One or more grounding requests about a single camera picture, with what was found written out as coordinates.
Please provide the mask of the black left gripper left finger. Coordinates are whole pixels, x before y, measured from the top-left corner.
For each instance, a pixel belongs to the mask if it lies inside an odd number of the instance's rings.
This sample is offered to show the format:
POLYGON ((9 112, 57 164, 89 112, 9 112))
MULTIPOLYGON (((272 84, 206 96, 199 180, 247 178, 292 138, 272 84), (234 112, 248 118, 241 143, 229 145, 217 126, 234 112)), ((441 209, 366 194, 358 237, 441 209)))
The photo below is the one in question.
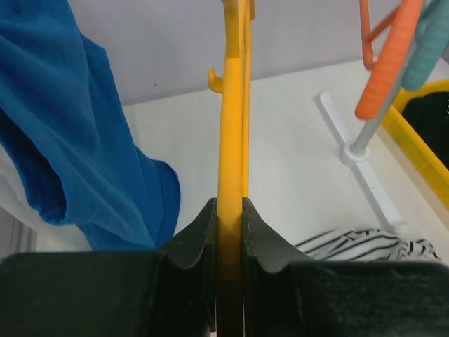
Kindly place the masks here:
POLYGON ((17 253, 1 262, 2 336, 209 336, 217 202, 153 251, 17 253))

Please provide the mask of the yellow hanger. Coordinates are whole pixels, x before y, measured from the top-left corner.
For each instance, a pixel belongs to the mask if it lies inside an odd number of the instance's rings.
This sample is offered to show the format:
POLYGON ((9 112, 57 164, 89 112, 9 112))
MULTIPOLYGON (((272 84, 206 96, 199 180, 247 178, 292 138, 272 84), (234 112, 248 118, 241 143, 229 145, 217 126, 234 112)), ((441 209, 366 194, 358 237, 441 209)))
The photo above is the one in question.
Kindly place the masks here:
POLYGON ((218 263, 225 280, 241 277, 241 215, 249 195, 251 23, 254 1, 223 1, 225 54, 222 76, 208 70, 208 87, 221 94, 218 166, 218 263))

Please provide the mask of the white black-striped tank top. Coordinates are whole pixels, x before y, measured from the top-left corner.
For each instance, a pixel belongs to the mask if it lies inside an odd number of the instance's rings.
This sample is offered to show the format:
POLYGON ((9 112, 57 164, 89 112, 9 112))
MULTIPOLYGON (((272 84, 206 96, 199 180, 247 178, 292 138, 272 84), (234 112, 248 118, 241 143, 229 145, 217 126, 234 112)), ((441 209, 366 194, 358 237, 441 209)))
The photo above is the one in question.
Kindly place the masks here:
POLYGON ((329 230, 295 245, 315 260, 324 261, 439 261, 426 239, 403 239, 381 229, 329 230))

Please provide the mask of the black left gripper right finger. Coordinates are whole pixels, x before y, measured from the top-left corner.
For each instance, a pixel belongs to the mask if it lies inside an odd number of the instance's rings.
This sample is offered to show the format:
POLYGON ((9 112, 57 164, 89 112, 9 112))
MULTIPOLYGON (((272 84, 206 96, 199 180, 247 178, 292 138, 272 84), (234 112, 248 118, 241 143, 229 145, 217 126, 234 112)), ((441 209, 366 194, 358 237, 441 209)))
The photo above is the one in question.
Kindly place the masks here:
POLYGON ((447 336, 448 268, 313 260, 243 200, 247 336, 447 336))

